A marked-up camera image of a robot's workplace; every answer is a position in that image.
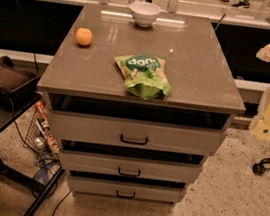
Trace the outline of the grey drawer cabinet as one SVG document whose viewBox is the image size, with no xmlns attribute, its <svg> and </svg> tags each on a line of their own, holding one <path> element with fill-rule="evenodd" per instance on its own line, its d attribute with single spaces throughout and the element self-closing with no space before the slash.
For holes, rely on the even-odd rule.
<svg viewBox="0 0 270 216">
<path fill-rule="evenodd" d="M 47 112 L 117 117 L 226 132 L 244 112 L 239 90 L 209 20 L 163 13 L 146 29 L 138 27 L 126 7 L 89 3 L 74 27 L 90 28 L 91 46 L 76 44 L 69 31 L 40 79 Z M 115 58 L 149 54 L 162 58 L 171 93 L 164 100 L 140 99 L 125 89 Z M 209 155 L 68 141 L 59 150 L 188 163 L 201 166 Z M 68 176 L 187 190 L 190 183 L 66 170 Z"/>
</svg>

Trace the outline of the grey top drawer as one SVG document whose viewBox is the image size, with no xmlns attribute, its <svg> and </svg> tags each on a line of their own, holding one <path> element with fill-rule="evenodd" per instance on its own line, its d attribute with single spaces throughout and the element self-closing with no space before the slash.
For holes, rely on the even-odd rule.
<svg viewBox="0 0 270 216">
<path fill-rule="evenodd" d="M 226 138 L 218 130 L 151 121 L 57 110 L 47 116 L 55 138 L 68 141 L 212 156 Z"/>
</svg>

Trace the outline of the grey bottom drawer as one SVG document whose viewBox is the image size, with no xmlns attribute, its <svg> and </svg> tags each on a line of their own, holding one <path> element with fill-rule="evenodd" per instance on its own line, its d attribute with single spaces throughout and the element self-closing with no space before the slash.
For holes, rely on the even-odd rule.
<svg viewBox="0 0 270 216">
<path fill-rule="evenodd" d="M 69 189 L 75 193 L 98 194 L 111 197 L 152 200 L 158 202 L 178 202 L 185 196 L 186 191 L 160 186 L 146 186 L 133 183 L 119 183 L 93 178 L 68 176 Z"/>
</svg>

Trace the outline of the green snack bag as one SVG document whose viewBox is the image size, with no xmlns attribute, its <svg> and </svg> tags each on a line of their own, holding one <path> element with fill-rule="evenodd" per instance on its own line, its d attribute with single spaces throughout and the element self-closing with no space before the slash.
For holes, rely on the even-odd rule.
<svg viewBox="0 0 270 216">
<path fill-rule="evenodd" d="M 165 75 L 165 61 L 149 55 L 125 55 L 115 58 L 129 93 L 142 99 L 165 99 L 171 86 Z"/>
</svg>

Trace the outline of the orange fruit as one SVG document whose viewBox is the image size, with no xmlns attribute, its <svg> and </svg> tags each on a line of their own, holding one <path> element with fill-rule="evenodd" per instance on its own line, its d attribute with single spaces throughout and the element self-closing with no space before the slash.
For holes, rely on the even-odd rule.
<svg viewBox="0 0 270 216">
<path fill-rule="evenodd" d="M 82 46 L 91 44 L 93 40 L 92 32 L 88 28 L 81 27 L 75 33 L 76 42 Z"/>
</svg>

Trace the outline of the white bowl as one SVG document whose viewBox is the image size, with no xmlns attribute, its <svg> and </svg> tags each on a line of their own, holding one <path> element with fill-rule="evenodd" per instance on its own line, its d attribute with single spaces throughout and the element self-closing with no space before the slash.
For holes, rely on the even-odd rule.
<svg viewBox="0 0 270 216">
<path fill-rule="evenodd" d="M 136 2 L 130 5 L 133 20 L 141 27 L 151 26 L 158 18 L 161 9 L 153 3 Z"/>
</svg>

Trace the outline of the brown pouch on table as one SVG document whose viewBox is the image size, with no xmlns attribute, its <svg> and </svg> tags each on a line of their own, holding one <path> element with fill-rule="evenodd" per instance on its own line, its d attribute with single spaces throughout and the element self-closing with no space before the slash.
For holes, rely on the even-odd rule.
<svg viewBox="0 0 270 216">
<path fill-rule="evenodd" d="M 39 77 L 33 72 L 16 69 L 7 55 L 0 58 L 0 104 L 18 104 L 36 91 Z"/>
</svg>

